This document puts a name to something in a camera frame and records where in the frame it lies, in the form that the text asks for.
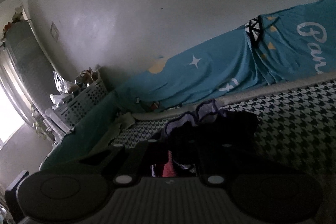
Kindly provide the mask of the dark purple garment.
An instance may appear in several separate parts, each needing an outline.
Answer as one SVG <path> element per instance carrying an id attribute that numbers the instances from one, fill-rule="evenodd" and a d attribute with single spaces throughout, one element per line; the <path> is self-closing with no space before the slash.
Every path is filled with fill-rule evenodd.
<path id="1" fill-rule="evenodd" d="M 258 130 L 256 114 L 224 109 L 215 100 L 203 102 L 153 135 L 158 148 L 151 175 L 222 176 L 240 157 L 250 155 Z"/>

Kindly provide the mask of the teal padded headboard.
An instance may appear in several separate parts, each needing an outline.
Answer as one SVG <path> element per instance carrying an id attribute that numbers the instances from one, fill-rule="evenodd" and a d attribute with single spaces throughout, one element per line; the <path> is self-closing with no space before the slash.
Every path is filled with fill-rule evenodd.
<path id="1" fill-rule="evenodd" d="M 119 113 L 116 101 L 115 92 L 105 96 L 46 156 L 39 170 L 47 170 L 89 155 L 115 121 Z"/>

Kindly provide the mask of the houndstooth bed sheet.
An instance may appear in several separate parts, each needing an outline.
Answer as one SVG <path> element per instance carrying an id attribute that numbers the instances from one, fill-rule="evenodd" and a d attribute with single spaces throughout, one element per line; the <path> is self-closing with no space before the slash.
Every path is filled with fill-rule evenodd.
<path id="1" fill-rule="evenodd" d="M 260 153 L 310 173 L 335 172 L 335 81 L 230 103 L 212 100 L 224 109 L 257 115 L 259 130 L 255 139 Z M 142 141 L 154 140 L 153 135 L 168 121 L 185 112 L 161 119 L 135 119 L 113 142 L 134 148 Z"/>

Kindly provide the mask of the green potted plant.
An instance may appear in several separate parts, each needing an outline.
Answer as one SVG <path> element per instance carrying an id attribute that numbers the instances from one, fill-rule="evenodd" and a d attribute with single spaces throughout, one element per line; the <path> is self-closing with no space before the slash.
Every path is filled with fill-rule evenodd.
<path id="1" fill-rule="evenodd" d="M 34 120 L 33 129 L 35 130 L 35 132 L 53 144 L 55 138 L 44 123 L 45 119 L 35 105 L 31 106 L 31 116 Z"/>

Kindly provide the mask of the grey perforated plastic basket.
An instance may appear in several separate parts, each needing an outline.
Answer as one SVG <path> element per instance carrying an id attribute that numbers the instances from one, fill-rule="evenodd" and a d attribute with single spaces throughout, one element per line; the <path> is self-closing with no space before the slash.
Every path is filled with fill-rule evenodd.
<path id="1" fill-rule="evenodd" d="M 93 74 L 97 76 L 96 81 L 54 110 L 55 123 L 64 132 L 79 123 L 108 93 L 99 70 L 95 70 Z"/>

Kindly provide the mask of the white plastic bag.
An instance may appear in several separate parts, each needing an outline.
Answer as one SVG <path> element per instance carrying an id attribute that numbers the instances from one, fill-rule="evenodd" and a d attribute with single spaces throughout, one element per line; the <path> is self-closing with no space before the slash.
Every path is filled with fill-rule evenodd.
<path id="1" fill-rule="evenodd" d="M 65 80 L 59 73 L 53 71 L 54 82 L 58 94 L 50 94 L 50 100 L 53 103 L 52 109 L 56 110 L 65 103 L 70 102 L 79 90 L 79 86 L 68 80 Z"/>

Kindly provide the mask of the grey window curtain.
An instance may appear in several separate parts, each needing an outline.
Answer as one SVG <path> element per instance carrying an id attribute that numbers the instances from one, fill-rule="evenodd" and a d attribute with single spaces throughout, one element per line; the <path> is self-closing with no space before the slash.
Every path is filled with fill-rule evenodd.
<path id="1" fill-rule="evenodd" d="M 54 67 L 43 52 L 31 20 L 14 23 L 1 48 L 1 88 L 30 127 L 52 107 Z"/>

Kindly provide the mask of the teal star pattern blanket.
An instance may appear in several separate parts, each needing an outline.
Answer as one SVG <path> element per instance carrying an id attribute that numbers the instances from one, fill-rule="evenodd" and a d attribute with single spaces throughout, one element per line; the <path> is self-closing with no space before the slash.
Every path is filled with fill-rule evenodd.
<path id="1" fill-rule="evenodd" d="M 335 0 L 258 15 L 115 90 L 132 112 L 166 110 L 335 70 Z"/>

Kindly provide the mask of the wall switch plate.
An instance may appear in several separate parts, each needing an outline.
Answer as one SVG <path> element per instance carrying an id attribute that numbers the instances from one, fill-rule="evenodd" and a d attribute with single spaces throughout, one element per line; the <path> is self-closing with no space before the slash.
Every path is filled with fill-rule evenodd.
<path id="1" fill-rule="evenodd" d="M 54 39 L 54 41 L 57 42 L 59 39 L 59 30 L 56 27 L 56 24 L 54 22 L 51 22 L 50 34 L 52 38 Z"/>

